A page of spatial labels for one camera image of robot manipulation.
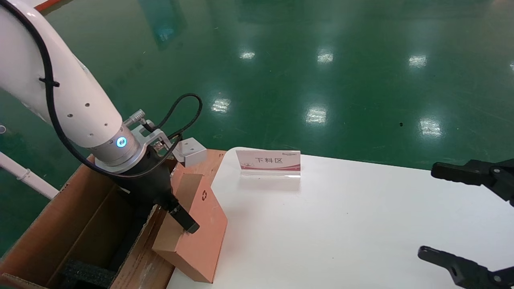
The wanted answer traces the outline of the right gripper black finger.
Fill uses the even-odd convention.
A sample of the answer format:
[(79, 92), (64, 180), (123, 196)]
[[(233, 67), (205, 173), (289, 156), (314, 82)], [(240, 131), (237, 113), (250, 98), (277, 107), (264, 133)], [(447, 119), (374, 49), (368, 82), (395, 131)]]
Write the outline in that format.
[(490, 271), (474, 261), (428, 246), (419, 247), (417, 256), (445, 268), (454, 284), (464, 289), (512, 289), (514, 285), (513, 267)]
[(483, 185), (514, 206), (513, 159), (498, 163), (470, 160), (462, 166), (437, 162), (432, 166), (431, 176), (466, 185)]

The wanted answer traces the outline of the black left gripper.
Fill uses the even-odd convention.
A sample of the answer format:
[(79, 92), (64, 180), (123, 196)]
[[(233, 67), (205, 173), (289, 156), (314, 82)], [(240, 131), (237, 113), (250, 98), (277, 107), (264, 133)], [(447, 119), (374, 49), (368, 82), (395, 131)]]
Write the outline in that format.
[(169, 167), (162, 163), (145, 176), (136, 179), (114, 178), (114, 182), (128, 191), (128, 200), (136, 208), (136, 216), (148, 218), (154, 205), (160, 205), (188, 234), (200, 229), (198, 222), (180, 205), (172, 193)]

